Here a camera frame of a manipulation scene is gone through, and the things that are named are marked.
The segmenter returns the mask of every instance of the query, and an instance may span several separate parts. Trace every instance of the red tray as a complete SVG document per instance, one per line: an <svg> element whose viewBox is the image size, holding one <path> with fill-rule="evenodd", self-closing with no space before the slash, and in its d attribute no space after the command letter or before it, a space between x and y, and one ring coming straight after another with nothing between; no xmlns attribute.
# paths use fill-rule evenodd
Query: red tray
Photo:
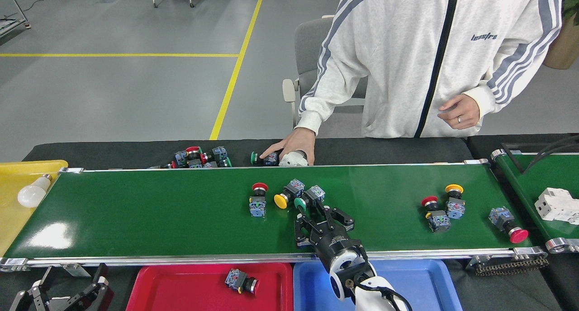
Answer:
<svg viewBox="0 0 579 311"><path fill-rule="evenodd" d="M255 295L225 285L231 268L258 280ZM293 311L293 284L290 264L145 266L127 311Z"/></svg>

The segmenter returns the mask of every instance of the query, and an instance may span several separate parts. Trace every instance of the chair armrest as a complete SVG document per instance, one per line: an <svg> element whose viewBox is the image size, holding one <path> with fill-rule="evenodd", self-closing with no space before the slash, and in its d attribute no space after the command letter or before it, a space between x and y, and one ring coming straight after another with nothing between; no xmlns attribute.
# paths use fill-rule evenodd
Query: chair armrest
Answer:
<svg viewBox="0 0 579 311"><path fill-rule="evenodd" d="M287 103L295 102L295 84L292 80L283 80L281 82L281 90L284 93L284 101Z"/></svg>

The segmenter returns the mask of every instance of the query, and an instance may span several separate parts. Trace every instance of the chair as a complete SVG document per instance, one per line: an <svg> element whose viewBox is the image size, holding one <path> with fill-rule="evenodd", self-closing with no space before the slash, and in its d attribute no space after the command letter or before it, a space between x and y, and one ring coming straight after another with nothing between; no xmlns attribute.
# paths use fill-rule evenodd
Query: chair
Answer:
<svg viewBox="0 0 579 311"><path fill-rule="evenodd" d="M284 101L291 104L293 125L298 123L296 100L300 102L317 79L318 56L324 39L332 25L333 15L308 21L295 31L295 58L297 80L283 80ZM318 137L361 137L361 113L368 78L360 79L352 99L338 105L331 117L320 127Z"/></svg>

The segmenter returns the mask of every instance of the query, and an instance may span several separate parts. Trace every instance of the light bulb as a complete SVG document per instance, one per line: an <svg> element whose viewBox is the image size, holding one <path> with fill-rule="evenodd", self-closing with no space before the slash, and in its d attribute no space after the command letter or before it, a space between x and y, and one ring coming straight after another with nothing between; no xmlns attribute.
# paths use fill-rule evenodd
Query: light bulb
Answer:
<svg viewBox="0 0 579 311"><path fill-rule="evenodd" d="M18 192L18 202L25 207L33 208L40 204L42 198L46 196L46 191L50 187L52 177L49 174L43 174L36 179L31 185L23 187Z"/></svg>

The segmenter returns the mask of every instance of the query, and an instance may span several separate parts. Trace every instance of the green conveyor belt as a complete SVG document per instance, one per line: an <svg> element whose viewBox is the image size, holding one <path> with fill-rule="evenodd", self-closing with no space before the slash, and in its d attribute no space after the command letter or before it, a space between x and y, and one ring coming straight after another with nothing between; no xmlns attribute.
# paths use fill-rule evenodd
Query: green conveyor belt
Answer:
<svg viewBox="0 0 579 311"><path fill-rule="evenodd" d="M535 155L513 155L523 167L527 167ZM579 239L579 226L565 221L544 221L535 209L538 196L546 188L562 188L573 198L579 198L579 155L550 155L521 174L508 155L496 158L517 196L529 212L545 241L563 237Z"/></svg>
<svg viewBox="0 0 579 311"><path fill-rule="evenodd" d="M273 203L294 178L320 185L325 204L354 217L350 235L368 251L532 246L511 244L488 221L491 208L510 208L488 165L254 167L63 173L4 257L311 252L295 247L296 210ZM248 211L256 182L269 185L266 218ZM465 188L465 216L432 233L420 201L446 198L451 183Z"/></svg>

